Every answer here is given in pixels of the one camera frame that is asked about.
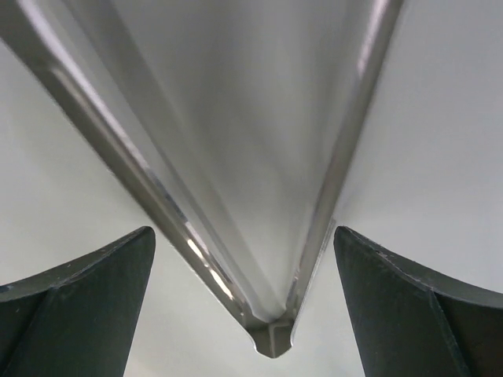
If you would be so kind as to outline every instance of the triangular metal piece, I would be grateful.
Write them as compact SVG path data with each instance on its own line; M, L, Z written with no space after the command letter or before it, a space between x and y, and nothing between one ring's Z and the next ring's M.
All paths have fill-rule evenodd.
M141 228L1 286L0 375L122 376L154 249L154 232Z
M503 375L503 295L339 227L337 265L367 377Z

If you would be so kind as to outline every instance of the metal edge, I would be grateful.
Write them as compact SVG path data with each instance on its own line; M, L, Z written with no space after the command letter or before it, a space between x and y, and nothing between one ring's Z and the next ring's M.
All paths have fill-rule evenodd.
M313 221L292 281L286 311L272 323L256 318L244 293L222 266L205 252L200 237L187 226L186 216L160 183L133 141L95 93L72 58L64 51L36 2L18 0L0 4L0 37L28 66L67 117L94 147L172 242L215 297L244 327L255 348L279 357L292 346L299 312L326 243L332 213L343 187L372 100L381 65L404 0L380 1L377 27L369 30L361 55L364 61L343 127L325 176Z

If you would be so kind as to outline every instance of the metal frame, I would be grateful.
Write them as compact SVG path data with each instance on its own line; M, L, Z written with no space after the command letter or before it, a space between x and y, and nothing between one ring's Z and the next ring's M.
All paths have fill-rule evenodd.
M321 187L302 257L296 267L286 310L272 323L266 323L253 314L244 292L218 263L212 250L223 248L223 245L218 242L218 235L211 234L211 224L197 210L194 200L188 196L172 195L173 191L183 191L183 182L152 142L158 139L155 127L151 127L156 119L169 119L169 111L157 100L160 98L158 84L134 44L126 42L122 46L130 47L127 51L128 59L134 60L135 66L139 68L135 82L141 88L136 95L147 93L151 101L135 103L133 93L126 98L134 106L134 113L144 127L142 137L134 136L128 130L128 125L121 124L109 111L53 32L36 1L2 2L0 37L34 73L180 255L250 334L257 351L268 357L279 357L292 346L292 334L310 279L333 230L332 212L350 166L402 3L403 0L376 0L375 14L371 15L372 23L365 35L365 44L360 49L358 82L351 92L351 100ZM86 2L86 6L93 12L106 12L107 20L115 23L115 30L120 33L120 38L126 41L130 38L113 5L107 0L92 0ZM119 88L120 79L127 79L125 71L119 72ZM182 200L194 209L196 216L210 233L212 243L203 243L204 237L196 233L195 227L188 221L189 216L181 211L174 197L177 200L183 197Z

